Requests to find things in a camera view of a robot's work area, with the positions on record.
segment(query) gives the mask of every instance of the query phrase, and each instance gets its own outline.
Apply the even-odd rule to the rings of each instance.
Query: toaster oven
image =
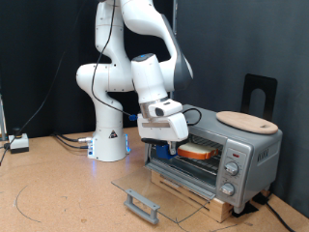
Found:
[[[155,146],[147,144],[145,164],[209,199],[216,197],[230,203],[239,214],[247,201],[261,190],[268,190],[275,180],[282,131],[266,135],[238,130],[219,122],[213,111],[192,105],[183,107],[184,110],[188,108],[200,110],[202,119],[189,127],[187,140],[217,148],[218,155],[204,160],[179,156],[160,159]],[[188,111],[185,118],[194,123],[198,115],[195,111]]]
[[[112,182],[127,193],[125,205],[153,224],[158,222],[156,213],[178,223],[197,211],[196,207],[177,197],[176,192],[172,194],[157,186],[153,171],[174,189],[181,186],[205,199],[205,202],[199,202],[200,206],[207,208],[206,204],[215,197],[231,204],[237,214],[253,196],[268,189],[276,177],[282,131],[265,135],[238,130],[220,123],[213,111],[192,105],[183,106],[184,110],[188,108],[200,110],[202,119],[197,125],[189,127],[189,137],[176,146],[186,142],[212,146],[218,150],[216,156],[204,160],[180,156],[162,159],[155,145],[146,144],[145,167]],[[188,123],[199,119],[193,110],[184,116]],[[130,159],[134,161],[134,151],[127,157],[127,160]],[[151,209],[149,213],[141,209],[145,206]]]

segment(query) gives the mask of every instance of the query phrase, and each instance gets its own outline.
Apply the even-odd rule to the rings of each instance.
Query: bread slice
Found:
[[[178,155],[191,159],[206,160],[218,155],[218,149],[210,146],[186,143],[179,147]]]

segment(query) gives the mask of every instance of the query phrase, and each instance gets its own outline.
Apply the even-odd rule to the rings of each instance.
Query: toaster oven knob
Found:
[[[239,173],[239,167],[234,162],[229,162],[224,166],[225,170],[230,173],[232,176],[235,176]]]
[[[222,191],[223,193],[229,196],[232,196],[235,192],[235,189],[234,189],[234,186],[232,186],[232,184],[227,183],[220,188],[220,191]]]

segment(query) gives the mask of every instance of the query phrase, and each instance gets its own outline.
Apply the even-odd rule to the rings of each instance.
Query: oven control panel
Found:
[[[228,148],[219,182],[219,193],[225,201],[231,204],[239,202],[240,188],[244,180],[244,166],[247,155],[243,152]]]

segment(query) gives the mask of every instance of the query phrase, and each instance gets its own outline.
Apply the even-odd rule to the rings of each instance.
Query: dark background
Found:
[[[41,105],[82,3],[2,1],[0,77],[9,134]],[[51,96],[25,129],[30,137],[95,129],[93,103],[77,86],[75,74],[79,66],[95,63],[99,56],[95,49],[97,4],[87,1]],[[154,0],[154,5],[172,22],[172,0]],[[272,190],[309,217],[308,12],[306,0],[179,0],[178,39],[194,71],[194,81],[175,96],[181,103],[213,111],[239,111],[247,73],[276,78],[273,122],[284,137]],[[125,45],[130,59],[148,52],[160,61],[169,57],[158,38],[125,30]],[[257,114],[261,107],[254,103],[261,103],[259,94],[254,94],[251,107]],[[139,111],[134,92],[111,96],[125,111]],[[134,126],[125,117],[125,127]]]
[[[13,127],[22,127],[42,104],[84,1],[1,2],[0,77],[8,134],[12,134]],[[24,130],[29,137],[47,136],[54,131],[95,130],[93,102],[78,87],[75,75],[81,65],[96,63],[99,57],[95,48],[97,5],[97,0],[87,0],[51,95]],[[173,1],[154,0],[154,5],[172,24]],[[139,36],[127,28],[125,47],[129,59],[144,53],[155,53],[159,61],[169,59],[163,40]],[[110,60],[104,57],[101,63],[110,63]],[[112,93],[110,96],[121,102],[126,112],[139,112],[136,93]],[[124,116],[124,126],[137,125]]]
[[[276,78],[272,121],[283,132],[283,141],[272,190],[307,217],[308,13],[307,0],[179,0],[178,40],[194,81],[186,91],[175,93],[181,103],[240,111],[246,74]],[[254,102],[260,101],[254,99],[250,107],[259,111]]]

